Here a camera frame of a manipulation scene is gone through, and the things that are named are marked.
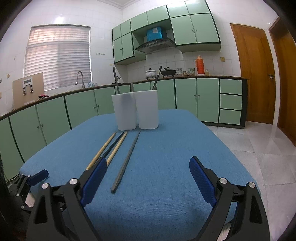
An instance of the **bottle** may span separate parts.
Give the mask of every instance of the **bottle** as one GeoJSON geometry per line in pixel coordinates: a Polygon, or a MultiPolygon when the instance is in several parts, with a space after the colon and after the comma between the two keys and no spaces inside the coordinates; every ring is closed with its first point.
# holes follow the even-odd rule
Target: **bottle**
{"type": "Polygon", "coordinates": [[[197,75],[205,75],[205,67],[203,64],[203,59],[201,58],[200,55],[195,60],[195,65],[197,68],[197,75]]]}

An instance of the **dark gray chopstick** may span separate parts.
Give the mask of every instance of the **dark gray chopstick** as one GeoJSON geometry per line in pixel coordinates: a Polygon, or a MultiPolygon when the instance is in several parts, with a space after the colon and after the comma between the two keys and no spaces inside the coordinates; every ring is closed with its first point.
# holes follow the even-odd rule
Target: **dark gray chopstick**
{"type": "Polygon", "coordinates": [[[139,134],[140,134],[140,131],[138,132],[138,134],[137,134],[135,140],[133,141],[133,143],[132,143],[132,145],[131,145],[131,148],[130,148],[130,150],[128,151],[128,154],[127,154],[127,156],[126,156],[126,158],[125,158],[125,160],[124,160],[124,162],[123,162],[123,165],[122,165],[122,167],[120,168],[120,171],[119,171],[119,173],[118,173],[118,175],[117,175],[117,177],[116,177],[116,179],[115,179],[115,182],[113,183],[113,185],[112,185],[112,187],[111,187],[111,192],[112,192],[112,193],[115,193],[115,192],[116,192],[116,189],[117,189],[117,187],[118,187],[118,185],[119,185],[119,183],[120,183],[120,181],[121,181],[121,179],[122,179],[122,176],[123,176],[123,174],[124,174],[124,171],[126,170],[126,166],[128,165],[128,161],[129,161],[129,159],[130,159],[130,157],[131,157],[131,154],[132,154],[132,152],[133,152],[133,149],[134,149],[134,147],[135,147],[135,145],[136,145],[136,143],[137,143],[137,140],[138,140],[139,134]]]}

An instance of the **white tile wall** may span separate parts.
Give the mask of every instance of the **white tile wall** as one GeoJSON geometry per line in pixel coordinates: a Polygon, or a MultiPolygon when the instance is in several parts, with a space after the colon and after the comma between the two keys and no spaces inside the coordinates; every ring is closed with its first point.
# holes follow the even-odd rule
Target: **white tile wall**
{"type": "MultiPolygon", "coordinates": [[[[97,0],[33,0],[16,17],[0,42],[0,78],[3,80],[0,83],[0,116],[13,109],[12,82],[23,77],[25,51],[32,26],[63,23],[91,27],[92,80],[104,85],[114,82],[112,28],[122,21],[121,9],[97,0]]],[[[117,74],[122,77],[121,81],[127,82],[126,66],[119,66],[117,74]]],[[[76,88],[79,86],[67,86],[47,94],[76,88]]]]}
{"type": "MultiPolygon", "coordinates": [[[[139,0],[123,9],[123,21],[144,11],[178,1],[179,0],[139,0]]],[[[221,52],[181,53],[178,49],[164,50],[146,55],[144,70],[148,68],[156,70],[159,68],[160,64],[163,64],[163,67],[168,66],[170,68],[175,68],[176,66],[176,68],[182,68],[183,71],[186,71],[187,68],[195,67],[194,59],[196,59],[198,55],[201,55],[204,59],[205,69],[208,69],[210,74],[240,77],[239,56],[230,23],[238,23],[264,29],[272,52],[276,75],[276,108],[274,114],[274,125],[276,125],[280,101],[279,70],[274,46],[268,29],[278,17],[277,14],[263,0],[206,0],[206,2],[209,5],[217,25],[222,45],[221,52]],[[220,57],[224,57],[225,62],[221,62],[220,57]]],[[[129,82],[139,80],[139,74],[133,74],[134,71],[140,72],[139,69],[128,65],[129,82]]]]}

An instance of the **window blind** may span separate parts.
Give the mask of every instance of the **window blind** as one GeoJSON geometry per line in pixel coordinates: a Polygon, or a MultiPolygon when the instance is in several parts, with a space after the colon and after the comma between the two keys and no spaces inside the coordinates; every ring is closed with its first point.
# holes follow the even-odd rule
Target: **window blind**
{"type": "MultiPolygon", "coordinates": [[[[30,32],[25,57],[25,76],[43,72],[44,90],[74,85],[77,72],[91,81],[89,27],[41,26],[30,32]]],[[[82,84],[81,75],[78,84],[82,84]]]]}

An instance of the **blue tablecloth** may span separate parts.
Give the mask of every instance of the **blue tablecloth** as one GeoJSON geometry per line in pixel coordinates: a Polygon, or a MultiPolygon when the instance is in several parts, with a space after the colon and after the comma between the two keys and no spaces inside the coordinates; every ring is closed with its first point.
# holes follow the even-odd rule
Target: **blue tablecloth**
{"type": "MultiPolygon", "coordinates": [[[[63,185],[79,178],[117,129],[115,115],[95,116],[31,157],[20,173],[47,169],[45,182],[63,185]]],[[[139,131],[129,131],[85,210],[104,241],[190,240],[198,234],[212,207],[189,171],[197,156],[206,168],[233,184],[253,178],[232,152],[194,115],[185,110],[159,111],[159,127],[142,130],[115,194],[110,188],[139,131]]],[[[40,185],[31,188],[37,194],[40,185]]],[[[228,221],[233,218],[231,206],[228,221]]]]}

